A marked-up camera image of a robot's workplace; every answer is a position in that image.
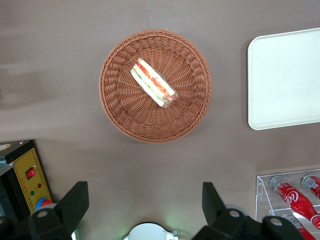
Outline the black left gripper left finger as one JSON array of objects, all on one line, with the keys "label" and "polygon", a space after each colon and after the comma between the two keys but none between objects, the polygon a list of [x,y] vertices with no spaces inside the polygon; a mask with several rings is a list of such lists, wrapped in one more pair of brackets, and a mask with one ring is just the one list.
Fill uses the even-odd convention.
[{"label": "black left gripper left finger", "polygon": [[71,240],[89,208],[87,181],[77,182],[57,203],[44,205],[28,220],[33,240]]}]

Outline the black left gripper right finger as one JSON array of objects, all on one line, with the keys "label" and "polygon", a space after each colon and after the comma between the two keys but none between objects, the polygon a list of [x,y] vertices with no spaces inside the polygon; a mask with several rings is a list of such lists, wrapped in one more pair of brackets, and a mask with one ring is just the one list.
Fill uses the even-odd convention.
[{"label": "black left gripper right finger", "polygon": [[259,240],[260,224],[236,208],[227,208],[211,182],[202,184],[205,225],[194,240]]}]

